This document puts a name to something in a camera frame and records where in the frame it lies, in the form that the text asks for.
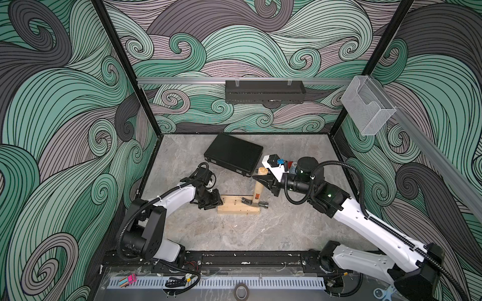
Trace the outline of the wooden handle claw hammer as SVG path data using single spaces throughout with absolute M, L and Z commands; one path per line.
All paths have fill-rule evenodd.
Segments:
M 265 175 L 267 175 L 267 173 L 268 173 L 268 169 L 261 167 L 261 168 L 258 169 L 257 175 L 258 176 L 265 176 Z M 258 207 L 258 208 L 266 208 L 267 209 L 269 207 L 269 203 L 260 201 L 261 194 L 262 194 L 262 191 L 263 191 L 263 187 L 264 186 L 261 183 L 257 182 L 256 185 L 255 185 L 255 188 L 254 188 L 254 193 L 253 193 L 252 199 L 242 198 L 241 202 L 243 204 L 246 204 L 247 206 Z

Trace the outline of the wooden block with nails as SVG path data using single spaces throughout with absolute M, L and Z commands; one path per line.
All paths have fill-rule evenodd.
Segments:
M 261 212 L 259 207 L 249 206 L 248 204 L 242 203 L 243 198 L 252 201 L 253 196 L 221 195 L 223 204 L 217 207 L 217 213 L 255 215 Z

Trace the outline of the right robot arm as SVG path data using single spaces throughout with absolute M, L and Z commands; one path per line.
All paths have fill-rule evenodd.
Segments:
M 290 173 L 291 163 L 278 155 L 266 155 L 262 165 L 267 174 L 254 179 L 275 196 L 284 192 L 294 205 L 310 204 L 318 212 L 355 230 L 380 253 L 355 250 L 334 242 L 327 248 L 330 263 L 384 281 L 408 300 L 433 300 L 439 279 L 444 277 L 461 300 L 469 296 L 444 266 L 444 250 L 435 243 L 425 245 L 390 226 L 365 206 L 365 182 L 354 166 L 340 161 L 318 162 L 313 157 L 298 159 Z M 325 180 L 326 166 L 340 166 L 356 175 L 357 197 Z

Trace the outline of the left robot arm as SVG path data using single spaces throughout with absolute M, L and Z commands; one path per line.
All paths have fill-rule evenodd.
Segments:
M 166 219 L 186 204 L 201 210 L 214 209 L 223 204 L 216 176 L 208 163 L 200 163 L 196 170 L 173 188 L 151 200 L 135 199 L 121 223 L 115 250 L 126 262 L 159 260 L 182 265 L 185 247 L 165 239 Z

